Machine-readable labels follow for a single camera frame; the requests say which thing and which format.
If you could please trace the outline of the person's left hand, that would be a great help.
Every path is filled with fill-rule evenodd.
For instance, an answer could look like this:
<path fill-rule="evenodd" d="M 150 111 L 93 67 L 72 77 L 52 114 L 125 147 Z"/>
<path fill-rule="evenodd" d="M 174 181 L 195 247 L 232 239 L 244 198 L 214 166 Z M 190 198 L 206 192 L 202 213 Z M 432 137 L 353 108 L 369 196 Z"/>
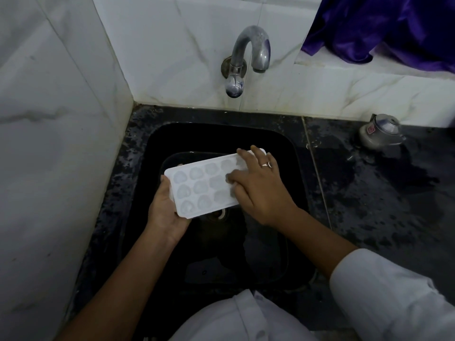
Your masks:
<path fill-rule="evenodd" d="M 169 244 L 175 246 L 184 236 L 190 223 L 191 219 L 180 217 L 177 211 L 170 215 L 161 208 L 160 183 L 149 207 L 146 229 L 152 230 L 160 238 L 166 238 Z"/>

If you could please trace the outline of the chrome wall faucet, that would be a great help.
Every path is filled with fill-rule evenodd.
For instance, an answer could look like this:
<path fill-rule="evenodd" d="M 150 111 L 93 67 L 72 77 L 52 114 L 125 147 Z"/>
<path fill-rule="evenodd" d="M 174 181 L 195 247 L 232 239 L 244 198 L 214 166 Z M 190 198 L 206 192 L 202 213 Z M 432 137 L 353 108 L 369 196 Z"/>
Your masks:
<path fill-rule="evenodd" d="M 268 34 L 259 26 L 248 26 L 239 34 L 231 56 L 225 58 L 221 65 L 221 73 L 226 79 L 225 91 L 232 99 L 240 97 L 244 91 L 243 78 L 247 72 L 244 55 L 248 44 L 252 45 L 250 66 L 253 71 L 263 74 L 270 66 L 271 46 Z"/>

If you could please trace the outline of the white plastic ice cube tray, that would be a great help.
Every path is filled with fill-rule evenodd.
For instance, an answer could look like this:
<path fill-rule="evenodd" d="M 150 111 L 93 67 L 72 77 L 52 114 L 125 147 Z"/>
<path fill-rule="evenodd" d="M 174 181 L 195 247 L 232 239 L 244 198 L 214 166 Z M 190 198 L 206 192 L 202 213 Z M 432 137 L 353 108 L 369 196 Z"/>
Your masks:
<path fill-rule="evenodd" d="M 170 199 L 179 217 L 193 219 L 239 205 L 227 175 L 234 170 L 247 171 L 238 154 L 175 166 L 164 171 L 170 181 Z"/>

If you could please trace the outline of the person's right hand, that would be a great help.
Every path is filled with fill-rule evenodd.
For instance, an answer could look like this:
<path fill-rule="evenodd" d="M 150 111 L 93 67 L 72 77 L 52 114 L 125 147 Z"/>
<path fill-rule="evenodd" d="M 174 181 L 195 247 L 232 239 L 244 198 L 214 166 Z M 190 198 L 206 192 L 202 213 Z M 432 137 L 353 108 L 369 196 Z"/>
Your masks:
<path fill-rule="evenodd" d="M 251 150 L 238 148 L 236 153 L 245 161 L 247 170 L 234 170 L 227 174 L 227 180 L 233 188 L 247 191 L 251 210 L 245 212 L 260 224 L 270 226 L 266 223 L 270 212 L 296 206 L 281 180 L 277 161 L 275 165 L 259 165 Z"/>

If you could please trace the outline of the white shirt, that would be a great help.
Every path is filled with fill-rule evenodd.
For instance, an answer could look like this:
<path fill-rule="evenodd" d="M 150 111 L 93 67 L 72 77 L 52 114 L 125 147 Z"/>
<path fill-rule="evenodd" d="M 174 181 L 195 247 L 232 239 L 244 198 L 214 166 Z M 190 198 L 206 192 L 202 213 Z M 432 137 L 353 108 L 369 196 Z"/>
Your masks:
<path fill-rule="evenodd" d="M 334 269 L 330 290 L 363 341 L 455 341 L 455 306 L 433 282 L 367 249 Z M 191 316 L 169 341 L 317 341 L 297 318 L 250 290 Z"/>

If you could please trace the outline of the small steel kettle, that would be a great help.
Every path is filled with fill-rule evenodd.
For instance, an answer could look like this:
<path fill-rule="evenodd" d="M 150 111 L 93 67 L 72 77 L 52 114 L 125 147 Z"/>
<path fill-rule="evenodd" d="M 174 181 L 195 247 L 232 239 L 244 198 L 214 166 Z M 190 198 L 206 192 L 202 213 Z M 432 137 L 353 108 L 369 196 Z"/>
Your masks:
<path fill-rule="evenodd" d="M 361 145 L 371 150 L 400 145 L 406 140 L 399 120 L 387 114 L 372 114 L 370 121 L 360 127 L 358 137 Z"/>

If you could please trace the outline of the sink drain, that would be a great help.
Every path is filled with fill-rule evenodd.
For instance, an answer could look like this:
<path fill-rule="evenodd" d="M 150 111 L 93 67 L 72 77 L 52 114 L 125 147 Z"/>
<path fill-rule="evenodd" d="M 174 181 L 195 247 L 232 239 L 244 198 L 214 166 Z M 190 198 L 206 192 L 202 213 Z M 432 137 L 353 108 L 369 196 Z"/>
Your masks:
<path fill-rule="evenodd" d="M 229 212 L 226 209 L 214 211 L 205 215 L 212 223 L 224 222 L 228 218 Z"/>

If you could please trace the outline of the purple satin cloth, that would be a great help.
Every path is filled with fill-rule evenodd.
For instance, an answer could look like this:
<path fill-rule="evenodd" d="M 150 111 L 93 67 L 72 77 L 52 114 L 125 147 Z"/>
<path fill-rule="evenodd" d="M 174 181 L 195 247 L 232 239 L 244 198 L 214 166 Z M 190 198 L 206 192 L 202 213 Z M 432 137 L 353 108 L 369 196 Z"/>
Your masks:
<path fill-rule="evenodd" d="M 301 51 L 367 64 L 377 46 L 408 67 L 455 74 L 455 0 L 322 0 Z"/>

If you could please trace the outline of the black sink basin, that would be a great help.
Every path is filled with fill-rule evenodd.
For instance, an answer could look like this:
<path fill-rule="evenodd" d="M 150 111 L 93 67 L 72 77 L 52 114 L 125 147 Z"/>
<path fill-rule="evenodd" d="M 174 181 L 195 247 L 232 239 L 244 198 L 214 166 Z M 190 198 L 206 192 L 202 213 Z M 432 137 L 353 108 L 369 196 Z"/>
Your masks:
<path fill-rule="evenodd" d="M 200 151 L 233 154 L 254 144 L 279 162 L 282 180 L 293 201 L 308 203 L 299 160 L 292 142 L 270 130 L 241 126 L 174 123 L 145 135 L 140 168 L 122 239 L 124 258 L 143 232 L 147 212 L 160 178 L 150 172 L 154 159 L 165 154 Z M 193 218 L 175 247 L 134 332 L 133 341 L 164 341 L 192 314 L 250 288 L 283 292 L 312 279 L 315 267 L 276 230 L 255 221 L 239 206 L 227 208 L 224 222 L 205 215 Z"/>

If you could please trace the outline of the person's left forearm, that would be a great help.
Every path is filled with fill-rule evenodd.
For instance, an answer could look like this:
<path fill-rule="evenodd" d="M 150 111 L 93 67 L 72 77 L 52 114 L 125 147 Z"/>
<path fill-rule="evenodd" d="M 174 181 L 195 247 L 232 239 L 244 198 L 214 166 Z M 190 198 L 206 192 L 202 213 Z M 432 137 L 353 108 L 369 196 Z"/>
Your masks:
<path fill-rule="evenodd" d="M 129 341 L 190 220 L 150 222 L 94 298 L 55 341 Z"/>

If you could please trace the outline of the person's right forearm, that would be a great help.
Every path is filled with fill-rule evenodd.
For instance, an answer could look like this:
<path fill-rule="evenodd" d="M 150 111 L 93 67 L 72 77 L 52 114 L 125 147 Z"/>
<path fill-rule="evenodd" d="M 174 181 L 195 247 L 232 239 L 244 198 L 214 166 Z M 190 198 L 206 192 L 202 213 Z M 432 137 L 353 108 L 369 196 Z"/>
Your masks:
<path fill-rule="evenodd" d="M 327 279 L 359 249 L 296 206 L 270 212 L 266 223 L 291 240 Z"/>

